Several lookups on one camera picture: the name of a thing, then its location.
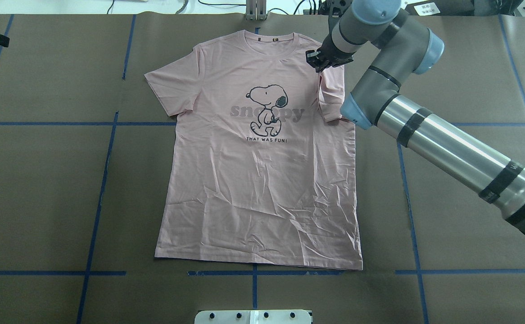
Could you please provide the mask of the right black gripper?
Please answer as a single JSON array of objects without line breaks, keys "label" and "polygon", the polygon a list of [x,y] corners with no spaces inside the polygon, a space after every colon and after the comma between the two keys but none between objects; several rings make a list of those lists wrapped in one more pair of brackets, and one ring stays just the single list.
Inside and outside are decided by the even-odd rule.
[{"label": "right black gripper", "polygon": [[325,68],[339,67],[353,61],[354,51],[347,53],[340,50],[333,41],[331,34],[327,35],[317,50],[306,51],[306,62],[315,72],[322,72]]}]

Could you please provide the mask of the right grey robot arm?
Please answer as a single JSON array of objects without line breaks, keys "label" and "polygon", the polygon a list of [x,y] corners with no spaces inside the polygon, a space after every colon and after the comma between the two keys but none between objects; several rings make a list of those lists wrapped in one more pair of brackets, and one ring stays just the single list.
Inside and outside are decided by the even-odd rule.
[{"label": "right grey robot arm", "polygon": [[438,62],[444,42],[411,18],[399,0],[331,0],[329,33],[306,61],[316,72],[343,66],[365,43],[379,54],[340,108],[362,129],[376,126],[502,212],[525,236],[525,168],[400,94],[411,74]]}]

